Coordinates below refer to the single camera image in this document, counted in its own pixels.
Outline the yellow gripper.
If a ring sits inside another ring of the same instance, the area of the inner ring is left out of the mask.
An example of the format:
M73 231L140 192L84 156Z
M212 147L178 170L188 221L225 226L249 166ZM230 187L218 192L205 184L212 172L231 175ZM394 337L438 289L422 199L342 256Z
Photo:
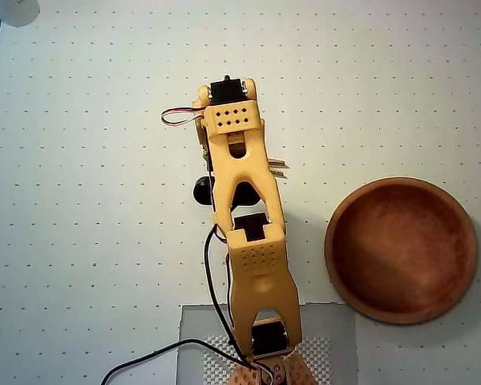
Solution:
M206 132L206 127L204 126L204 117L199 115L196 118L196 133L198 135L198 140L202 146L202 155L205 161L210 161L209 149L208 149L208 134Z

